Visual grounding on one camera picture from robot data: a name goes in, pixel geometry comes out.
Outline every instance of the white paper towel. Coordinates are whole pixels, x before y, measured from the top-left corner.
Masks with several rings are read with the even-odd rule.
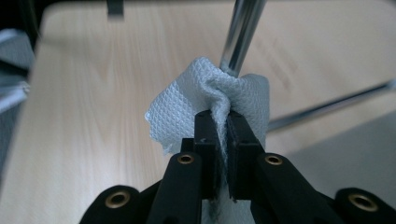
[[[207,109],[212,111],[213,120],[216,122],[225,161],[225,122],[230,109],[245,116],[254,134],[265,146],[265,131],[269,119],[267,79],[258,75],[230,77],[204,57],[195,59],[151,103],[146,113],[150,136],[163,145],[164,153],[178,153],[182,138],[194,137],[195,115]],[[204,217],[207,207],[203,209]],[[219,223],[252,221],[248,204],[233,203],[228,197],[225,185],[220,191],[219,199],[212,203],[209,210],[212,218]]]

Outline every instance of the black plastic part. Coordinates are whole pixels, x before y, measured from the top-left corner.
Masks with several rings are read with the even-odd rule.
[[[261,154],[256,178],[277,223],[344,223],[285,157]]]
[[[351,201],[353,198],[350,196],[353,195],[360,195],[359,200],[355,199],[354,202],[363,209]],[[396,223],[396,211],[374,194],[362,189],[339,190],[335,196],[335,209],[347,223]]]
[[[108,16],[123,16],[123,0],[106,0]]]
[[[193,152],[174,155],[157,191],[149,224],[201,222],[201,157]]]
[[[161,181],[150,186],[148,189],[143,190],[139,194],[139,205],[136,213],[136,223],[146,223],[149,217],[149,211],[152,203],[154,202],[155,196],[157,195],[158,188],[161,185]]]
[[[106,199],[116,192],[127,192],[128,203],[118,208],[110,208],[106,205]],[[103,191],[91,204],[80,224],[129,224],[140,223],[136,219],[137,206],[139,204],[139,192],[131,187],[115,186]]]
[[[193,151],[202,158],[202,197],[214,199],[219,188],[219,172],[223,161],[219,154],[218,133],[210,110],[195,115]]]
[[[250,200],[255,186],[255,163],[264,152],[245,117],[230,112],[227,118],[228,184],[236,200]]]

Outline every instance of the screw hole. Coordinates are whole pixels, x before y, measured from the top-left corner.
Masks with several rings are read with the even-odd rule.
[[[194,161],[194,157],[189,154],[181,155],[177,157],[177,161],[180,162],[181,164],[190,164]]]
[[[349,201],[357,206],[359,209],[367,212],[375,212],[378,210],[378,205],[370,198],[362,194],[350,194],[348,196]]]
[[[282,159],[277,156],[267,156],[265,157],[265,161],[267,161],[271,165],[280,165],[283,163]]]
[[[120,190],[110,194],[106,198],[106,206],[108,208],[119,208],[123,207],[130,200],[130,194],[128,191]]]

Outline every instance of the paper towel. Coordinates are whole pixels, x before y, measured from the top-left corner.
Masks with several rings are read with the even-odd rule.
[[[227,160],[225,123],[230,110],[245,116],[254,134],[265,146],[269,119],[267,79],[258,75],[230,77],[204,57],[195,59],[151,103],[145,116],[150,124],[150,136],[163,145],[164,153],[178,153],[182,138],[194,137],[195,115],[207,109],[212,111],[217,125],[224,161]],[[210,206],[207,203],[203,208],[203,217],[205,210],[209,209],[212,220],[216,222],[249,223],[253,219],[248,206],[247,202],[233,203],[224,183],[217,201]]]

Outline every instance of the metal leg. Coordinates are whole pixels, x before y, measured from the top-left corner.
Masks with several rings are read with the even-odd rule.
[[[265,0],[236,0],[233,18],[220,61],[220,69],[238,77],[256,30]]]
[[[322,105],[316,105],[310,108],[307,108],[303,111],[298,111],[296,113],[289,114],[287,116],[270,120],[268,124],[267,132],[273,132],[275,130],[287,127],[296,122],[300,122],[306,119],[312,119],[330,112],[334,110],[344,108],[348,105],[353,105],[357,102],[367,100],[372,96],[376,96],[379,93],[384,93],[388,91],[396,90],[396,78],[390,80],[388,82],[382,83],[380,85],[374,86],[370,89],[359,91],[356,93],[352,93],[348,96],[344,96],[335,100],[332,100],[328,103],[324,103]]]

